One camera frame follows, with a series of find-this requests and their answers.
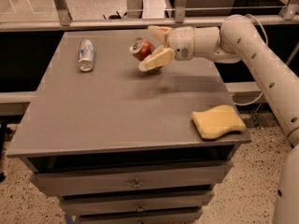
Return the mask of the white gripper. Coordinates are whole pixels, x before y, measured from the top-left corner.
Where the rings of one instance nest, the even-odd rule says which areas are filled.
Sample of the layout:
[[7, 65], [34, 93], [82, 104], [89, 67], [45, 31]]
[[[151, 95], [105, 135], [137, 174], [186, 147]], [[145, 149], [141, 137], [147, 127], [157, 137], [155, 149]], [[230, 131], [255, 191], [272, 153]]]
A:
[[192, 27], [180, 27], [172, 30], [170, 27], [151, 25], [149, 33], [161, 44], [169, 48], [158, 47], [155, 51], [139, 63], [141, 72], [159, 68], [171, 63], [174, 59], [188, 61], [194, 52], [194, 29]]

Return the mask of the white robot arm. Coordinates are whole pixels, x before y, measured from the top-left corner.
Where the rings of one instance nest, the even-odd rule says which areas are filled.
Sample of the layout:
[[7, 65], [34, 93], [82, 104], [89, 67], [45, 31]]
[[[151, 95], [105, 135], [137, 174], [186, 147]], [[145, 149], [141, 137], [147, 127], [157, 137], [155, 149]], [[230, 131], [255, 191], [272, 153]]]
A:
[[267, 46], [250, 15], [228, 17], [221, 27], [151, 26], [160, 43], [139, 64], [146, 72], [174, 60], [203, 57], [217, 63], [243, 61], [250, 70], [282, 130], [293, 144], [282, 167], [273, 224], [299, 222], [299, 78]]

